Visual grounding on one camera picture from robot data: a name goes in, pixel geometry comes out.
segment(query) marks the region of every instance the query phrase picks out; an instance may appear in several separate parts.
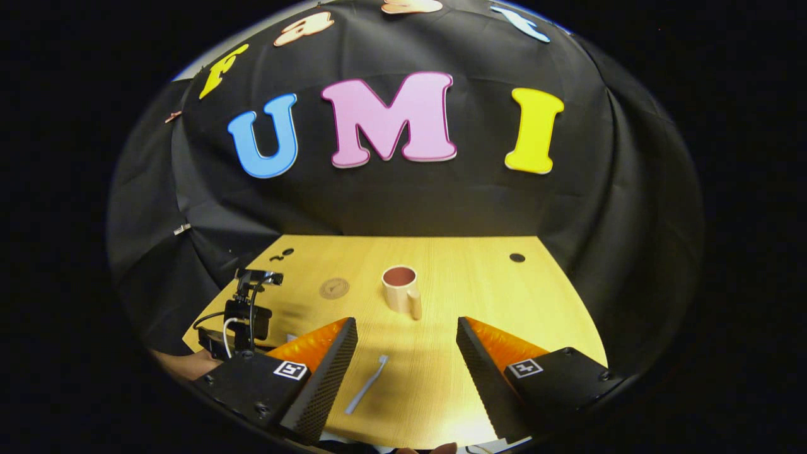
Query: letter m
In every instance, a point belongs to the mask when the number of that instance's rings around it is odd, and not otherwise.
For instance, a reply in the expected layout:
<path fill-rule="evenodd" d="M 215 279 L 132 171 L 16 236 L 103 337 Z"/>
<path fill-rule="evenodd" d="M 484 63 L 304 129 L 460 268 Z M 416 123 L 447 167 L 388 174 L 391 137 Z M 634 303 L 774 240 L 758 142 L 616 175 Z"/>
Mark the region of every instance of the letter m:
<path fill-rule="evenodd" d="M 357 167 L 370 160 L 370 151 L 359 142 L 359 128 L 381 159 L 389 161 L 407 124 L 409 142 L 401 149 L 404 158 L 429 162 L 456 156 L 457 146 L 449 140 L 445 119 L 445 93 L 452 83 L 451 76 L 445 73 L 409 74 L 390 106 L 360 79 L 325 87 L 322 97 L 333 104 L 337 126 L 333 165 Z"/>

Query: black fabric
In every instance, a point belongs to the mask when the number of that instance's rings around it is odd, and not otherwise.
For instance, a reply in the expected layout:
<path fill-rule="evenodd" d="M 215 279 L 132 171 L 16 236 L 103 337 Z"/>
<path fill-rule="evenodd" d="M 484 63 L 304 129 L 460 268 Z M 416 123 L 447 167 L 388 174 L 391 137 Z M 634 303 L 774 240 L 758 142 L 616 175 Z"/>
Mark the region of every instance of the black fabric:
<path fill-rule="evenodd" d="M 330 12 L 334 24 L 320 33 L 272 45 L 289 23 L 312 14 L 304 11 L 248 38 L 248 51 L 203 100 L 209 66 L 157 98 L 121 157 L 108 242 L 116 279 L 152 287 L 123 297 L 149 339 L 169 345 L 181 337 L 191 308 L 204 306 L 282 233 L 537 235 L 592 315 L 610 367 L 629 376 L 659 357 L 691 299 L 703 248 L 697 179 L 675 125 L 643 86 L 584 39 L 529 18 L 551 39 L 541 43 L 488 2 L 443 3 L 433 14 L 396 17 L 376 1 L 328 3 L 318 11 Z M 389 103 L 407 75 L 424 70 L 453 77 L 445 99 L 457 156 L 404 159 L 404 129 L 390 161 L 371 151 L 364 166 L 334 167 L 333 110 L 321 91 L 361 78 Z M 504 165 L 521 116 L 511 92 L 522 86 L 565 104 L 546 175 Z M 241 167 L 227 125 L 257 112 L 256 141 L 271 155 L 277 139 L 263 106 L 287 93 L 298 98 L 295 164 L 255 179 Z M 162 123 L 178 110 L 181 116 Z M 185 222 L 192 229 L 176 241 L 192 265 L 179 268 L 159 254 L 164 258 L 148 271 L 136 266 Z M 198 300 L 171 286 L 194 288 Z"/>

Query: blue letter u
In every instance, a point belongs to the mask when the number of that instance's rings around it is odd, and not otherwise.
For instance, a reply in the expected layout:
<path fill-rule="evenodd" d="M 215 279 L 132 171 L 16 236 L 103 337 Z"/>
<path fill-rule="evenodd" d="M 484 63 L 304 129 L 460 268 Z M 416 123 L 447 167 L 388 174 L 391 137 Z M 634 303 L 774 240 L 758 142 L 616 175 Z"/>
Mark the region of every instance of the blue letter u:
<path fill-rule="evenodd" d="M 253 123 L 257 118 L 254 111 L 244 112 L 232 119 L 227 130 L 236 143 L 236 152 L 241 166 L 255 178 L 270 179 L 276 177 L 294 165 L 297 159 L 297 134 L 295 123 L 291 118 L 291 106 L 297 102 L 294 93 L 281 95 L 272 99 L 263 107 L 263 111 L 272 116 L 274 133 L 278 138 L 278 152 L 265 157 L 258 153 L 255 142 Z"/>

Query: screw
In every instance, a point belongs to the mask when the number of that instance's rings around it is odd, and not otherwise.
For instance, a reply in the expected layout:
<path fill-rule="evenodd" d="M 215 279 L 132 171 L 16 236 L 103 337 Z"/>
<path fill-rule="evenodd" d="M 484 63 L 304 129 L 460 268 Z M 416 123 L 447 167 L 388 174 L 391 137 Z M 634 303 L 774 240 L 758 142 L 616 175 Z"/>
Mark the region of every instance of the screw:
<path fill-rule="evenodd" d="M 265 418 L 269 415 L 269 407 L 263 402 L 255 402 L 255 411 L 257 411 L 259 418 Z"/>

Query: mug handle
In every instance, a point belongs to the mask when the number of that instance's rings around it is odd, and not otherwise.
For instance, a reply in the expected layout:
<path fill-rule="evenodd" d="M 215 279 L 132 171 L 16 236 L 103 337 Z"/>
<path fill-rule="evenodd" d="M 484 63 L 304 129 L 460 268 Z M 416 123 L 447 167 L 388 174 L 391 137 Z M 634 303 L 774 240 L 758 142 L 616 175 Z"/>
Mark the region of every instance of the mug handle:
<path fill-rule="evenodd" d="M 409 290 L 406 294 L 409 297 L 410 308 L 412 308 L 412 318 L 420 320 L 420 292 L 417 290 Z"/>

